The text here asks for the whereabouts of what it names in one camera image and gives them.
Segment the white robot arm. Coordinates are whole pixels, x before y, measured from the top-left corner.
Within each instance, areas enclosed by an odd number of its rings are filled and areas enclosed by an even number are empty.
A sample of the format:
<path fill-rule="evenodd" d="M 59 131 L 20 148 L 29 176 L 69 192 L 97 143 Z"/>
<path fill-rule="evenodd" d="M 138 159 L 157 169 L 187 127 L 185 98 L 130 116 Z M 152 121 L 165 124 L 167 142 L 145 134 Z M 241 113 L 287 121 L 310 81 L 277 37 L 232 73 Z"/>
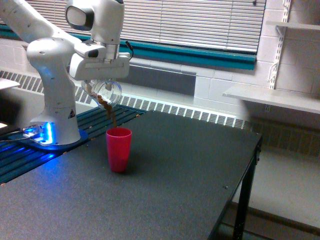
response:
<path fill-rule="evenodd" d="M 80 140 L 75 81 L 128 76 L 130 54 L 119 51 L 124 16 L 122 0 L 70 0 L 65 6 L 67 23 L 91 34 L 89 40 L 81 41 L 49 22 L 26 1 L 1 1 L 1 20 L 28 44 L 27 59 L 42 80 L 44 109 L 31 120 L 42 129 L 38 144 L 62 146 Z"/>

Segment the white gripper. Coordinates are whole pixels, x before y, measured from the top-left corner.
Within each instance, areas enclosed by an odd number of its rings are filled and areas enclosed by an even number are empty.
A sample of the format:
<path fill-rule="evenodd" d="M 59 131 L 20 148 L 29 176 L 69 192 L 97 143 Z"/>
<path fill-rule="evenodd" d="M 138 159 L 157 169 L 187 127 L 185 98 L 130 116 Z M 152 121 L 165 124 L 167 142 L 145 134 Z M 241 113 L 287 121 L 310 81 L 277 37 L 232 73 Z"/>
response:
<path fill-rule="evenodd" d="M 83 89 L 92 94 L 90 80 L 122 79 L 129 75 L 130 54 L 120 52 L 114 60 L 101 60 L 98 58 L 84 58 L 79 54 L 73 54 L 70 62 L 69 74 L 76 81 L 84 81 Z M 113 83 L 105 82 L 105 89 L 111 91 Z"/>

